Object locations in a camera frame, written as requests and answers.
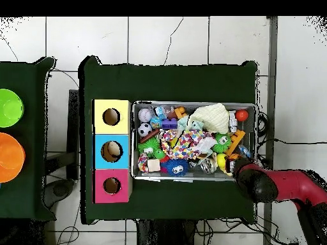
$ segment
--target yellow cube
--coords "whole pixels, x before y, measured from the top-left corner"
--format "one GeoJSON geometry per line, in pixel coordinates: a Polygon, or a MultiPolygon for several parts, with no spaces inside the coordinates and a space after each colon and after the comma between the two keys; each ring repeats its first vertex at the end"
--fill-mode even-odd
{"type": "Polygon", "coordinates": [[[130,133],[130,102],[94,100],[96,134],[126,135],[130,133]]]}

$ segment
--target green cup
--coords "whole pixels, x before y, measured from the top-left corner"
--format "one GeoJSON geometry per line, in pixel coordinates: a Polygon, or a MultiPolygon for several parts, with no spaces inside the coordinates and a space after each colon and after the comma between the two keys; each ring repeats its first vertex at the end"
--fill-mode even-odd
{"type": "Polygon", "coordinates": [[[0,127],[7,128],[22,118],[24,105],[22,100],[11,90],[0,89],[0,127]]]}

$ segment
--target dark green tablecloth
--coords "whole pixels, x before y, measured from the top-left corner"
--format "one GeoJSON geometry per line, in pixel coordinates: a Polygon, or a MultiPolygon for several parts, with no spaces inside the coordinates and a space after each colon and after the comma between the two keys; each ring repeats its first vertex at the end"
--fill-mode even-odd
{"type": "Polygon", "coordinates": [[[36,63],[0,62],[0,88],[14,91],[24,103],[22,119],[0,132],[15,137],[23,146],[26,160],[20,174],[0,188],[0,218],[54,219],[43,205],[45,150],[45,79],[53,58],[36,63]]]}
{"type": "Polygon", "coordinates": [[[85,156],[81,156],[82,221],[242,217],[253,222],[254,205],[233,182],[134,180],[128,203],[93,204],[91,100],[255,103],[256,71],[254,62],[243,66],[134,66],[101,65],[96,57],[87,57],[79,67],[82,152],[85,146],[85,156]]]}

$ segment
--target orange cup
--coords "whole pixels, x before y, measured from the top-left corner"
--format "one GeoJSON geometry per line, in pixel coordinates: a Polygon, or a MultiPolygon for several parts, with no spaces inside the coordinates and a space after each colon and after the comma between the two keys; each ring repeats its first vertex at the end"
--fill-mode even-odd
{"type": "Polygon", "coordinates": [[[25,151],[19,142],[7,133],[0,133],[0,183],[14,179],[24,161],[25,151]]]}

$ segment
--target red ball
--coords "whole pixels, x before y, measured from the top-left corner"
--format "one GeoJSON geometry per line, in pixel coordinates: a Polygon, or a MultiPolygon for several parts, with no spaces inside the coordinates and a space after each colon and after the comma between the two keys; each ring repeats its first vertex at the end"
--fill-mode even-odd
{"type": "Polygon", "coordinates": [[[246,110],[238,110],[235,114],[238,121],[246,121],[248,118],[248,112],[246,110]]]}

